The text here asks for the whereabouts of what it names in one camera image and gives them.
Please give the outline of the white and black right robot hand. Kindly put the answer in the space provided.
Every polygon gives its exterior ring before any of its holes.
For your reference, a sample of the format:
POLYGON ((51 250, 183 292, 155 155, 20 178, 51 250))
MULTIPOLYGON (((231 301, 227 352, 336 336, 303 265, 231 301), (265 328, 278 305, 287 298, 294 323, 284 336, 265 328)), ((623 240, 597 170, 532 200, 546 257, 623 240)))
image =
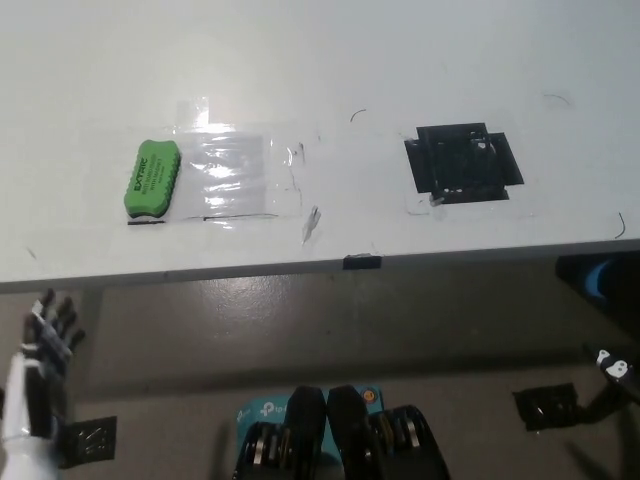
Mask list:
POLYGON ((639 403, 639 373, 633 363, 611 348, 586 344, 585 351, 610 384, 639 403))

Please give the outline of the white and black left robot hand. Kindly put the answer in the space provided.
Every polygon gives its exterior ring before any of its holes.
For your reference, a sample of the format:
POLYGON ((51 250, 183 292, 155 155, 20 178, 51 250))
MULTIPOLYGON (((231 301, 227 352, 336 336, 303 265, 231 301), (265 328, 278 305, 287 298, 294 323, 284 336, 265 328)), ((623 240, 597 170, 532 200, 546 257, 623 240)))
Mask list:
POLYGON ((86 336, 77 319, 72 298, 58 301, 52 289, 23 318, 1 412, 3 479, 60 477, 57 447, 65 414, 55 396, 64 391, 69 365, 86 336))

